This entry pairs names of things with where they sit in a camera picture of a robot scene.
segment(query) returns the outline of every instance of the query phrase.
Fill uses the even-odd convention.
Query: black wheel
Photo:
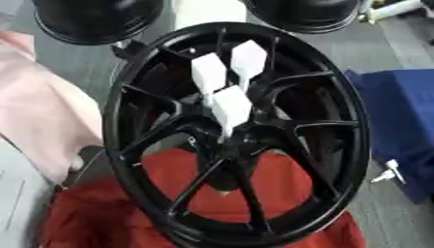
[[[268,50],[266,67],[248,91],[254,104],[250,120],[221,143],[220,126],[200,97],[183,100],[198,93],[190,62],[216,51],[229,68],[232,47],[248,40]],[[235,80],[230,71],[228,85]],[[162,114],[168,116],[164,121]],[[177,133],[195,139],[199,173],[171,200],[137,164],[147,147]],[[298,38],[246,23],[189,27],[145,48],[111,90],[104,135],[125,191],[180,247],[270,247],[317,232],[355,196],[370,152],[363,107],[343,74]],[[267,219],[250,175],[258,158],[270,149],[280,149],[298,161],[310,175],[313,190],[299,207]],[[204,185],[239,189],[250,221],[225,223],[189,211],[189,201]]]
[[[336,31],[356,19],[358,0],[244,0],[257,18],[288,32],[319,34]]]
[[[33,0],[35,18],[50,37],[94,46],[134,37],[163,10],[162,0]]]

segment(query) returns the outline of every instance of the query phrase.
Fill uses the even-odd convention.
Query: gray floor
[[[396,69],[434,68],[434,48],[429,21],[421,18],[388,19],[371,26],[355,23],[324,35],[300,36],[314,45],[341,69],[360,73]],[[38,61],[56,74],[70,80],[101,106],[109,92],[109,76],[118,62],[108,46],[68,46],[48,38],[33,21],[33,8],[25,3],[16,15],[13,29],[34,34]],[[143,39],[154,40],[171,29],[170,21],[161,18]],[[91,157],[95,151],[89,151]],[[87,180],[107,171],[107,162],[96,163]],[[372,163],[367,180],[380,168]],[[431,248],[434,244],[434,209],[431,203],[414,205],[392,182],[363,184],[350,206],[365,233],[369,248]]]

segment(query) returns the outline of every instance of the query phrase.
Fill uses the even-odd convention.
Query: black alloy wheel
[[[192,82],[191,60],[216,52],[229,68],[232,48],[249,40],[268,51],[265,70],[247,93],[254,104],[249,121],[222,143],[221,128]],[[230,86],[236,76],[231,70],[228,75]],[[193,101],[184,101],[189,97]],[[196,141],[198,177],[171,200],[137,164],[150,145],[178,133]],[[344,75],[300,39],[247,23],[188,27],[146,46],[112,87],[104,136],[124,190],[179,247],[275,247],[317,232],[355,196],[370,155],[366,115]],[[299,207],[267,219],[250,176],[272,149],[295,159],[313,189]],[[250,221],[225,223],[189,211],[204,185],[239,189]]]

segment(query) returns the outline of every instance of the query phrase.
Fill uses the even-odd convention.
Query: rim lip
[[[54,29],[49,28],[47,25],[44,24],[44,22],[41,20],[41,17],[38,13],[38,10],[35,11],[35,20],[36,23],[40,26],[40,28],[49,35],[50,37],[72,45],[78,45],[78,46],[98,46],[98,45],[108,45],[113,44],[115,42],[124,41],[127,39],[130,39],[140,32],[142,32],[144,29],[149,27],[158,16],[160,16],[162,10],[164,8],[163,1],[158,2],[158,4],[155,6],[155,10],[150,13],[150,15],[142,16],[139,19],[137,19],[133,23],[128,23],[125,25],[125,29],[123,32],[114,34],[114,35],[104,35],[101,37],[95,36],[91,39],[81,39],[76,36],[72,35],[66,35],[62,34],[60,32],[56,32]]]
[[[338,19],[332,23],[329,23],[328,21],[324,21],[324,24],[318,24],[321,22],[315,22],[315,24],[309,25],[303,25],[300,24],[290,24],[286,21],[281,21],[273,18],[271,15],[261,11],[258,7],[255,6],[255,4],[252,3],[251,0],[243,0],[244,4],[247,6],[247,9],[259,20],[264,21],[268,25],[271,25],[272,27],[282,29],[286,32],[296,32],[296,33],[302,33],[302,34],[323,34],[328,32],[337,31],[339,29],[342,29],[349,24],[351,24],[358,15],[358,9],[359,9],[359,2],[357,1],[357,4],[352,12],[350,12],[347,16],[344,18]]]
[[[162,215],[163,210],[158,208],[155,204],[152,204],[152,199],[149,198],[145,192],[141,189],[141,184],[135,180],[132,172],[127,169],[127,165],[123,161],[121,161],[119,154],[117,152],[118,149],[118,127],[117,127],[117,114],[119,112],[119,104],[121,102],[121,98],[119,95],[122,82],[131,81],[136,77],[137,73],[140,71],[142,66],[147,62],[149,54],[151,54],[155,49],[160,47],[161,45],[171,43],[175,44],[178,41],[186,40],[192,37],[191,34],[203,34],[207,33],[202,30],[216,30],[218,28],[223,27],[235,27],[235,28],[253,28],[257,29],[258,33],[265,34],[275,34],[278,36],[288,36],[293,40],[296,40],[299,44],[304,44],[305,47],[308,47],[312,50],[312,52],[316,53],[316,60],[321,61],[326,64],[329,69],[331,69],[335,76],[338,77],[341,84],[345,87],[346,92],[349,94],[349,98],[354,105],[354,112],[356,113],[357,121],[359,122],[360,129],[360,154],[353,155],[352,163],[356,163],[359,168],[358,174],[355,174],[352,178],[352,184],[348,186],[345,192],[342,193],[340,201],[337,201],[334,207],[328,209],[326,213],[322,215],[321,218],[312,221],[308,225],[304,226],[302,229],[296,230],[295,232],[290,231],[284,234],[279,235],[279,239],[269,240],[264,238],[261,243],[252,242],[232,242],[233,240],[215,240],[212,237],[206,236],[201,232],[197,232],[192,230],[191,228],[180,224],[179,222],[174,223],[172,220],[166,218],[165,215]],[[147,214],[149,219],[153,222],[153,224],[162,232],[166,234],[166,237],[171,241],[176,243],[175,239],[181,238],[183,241],[186,238],[189,238],[188,243],[193,247],[196,246],[217,246],[217,247],[269,247],[273,245],[279,245],[282,243],[289,243],[292,241],[296,241],[298,239],[303,238],[304,236],[317,232],[323,228],[325,228],[328,224],[332,223],[336,218],[340,216],[340,214],[345,210],[349,202],[356,195],[356,192],[361,185],[361,182],[366,174],[368,161],[369,161],[369,132],[368,132],[368,123],[366,119],[366,114],[364,108],[361,104],[361,100],[356,93],[354,87],[351,83],[345,78],[345,76],[335,67],[322,53],[317,51],[312,46],[306,44],[300,39],[290,36],[284,32],[266,28],[263,26],[258,26],[254,24],[248,23],[235,23],[235,22],[217,22],[217,23],[207,23],[202,25],[197,25],[193,27],[184,28],[175,32],[172,32],[159,40],[152,43],[150,46],[146,47],[141,53],[138,54],[136,60],[130,62],[125,66],[117,79],[117,82],[112,87],[110,96],[108,98],[108,103],[106,106],[106,110],[104,112],[104,140],[106,145],[106,151],[108,157],[111,161],[111,166],[113,171],[119,180],[121,186],[126,191],[126,193],[138,204],[139,208]]]

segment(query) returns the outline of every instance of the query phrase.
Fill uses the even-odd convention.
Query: white foam block
[[[267,53],[254,41],[248,41],[232,50],[232,69],[240,76],[240,87],[246,92],[250,79],[264,71]]]
[[[230,137],[233,128],[249,120],[252,103],[241,88],[235,85],[215,93],[211,108],[224,135]]]
[[[192,61],[192,77],[204,96],[205,104],[212,104],[212,94],[226,86],[227,68],[215,52]]]

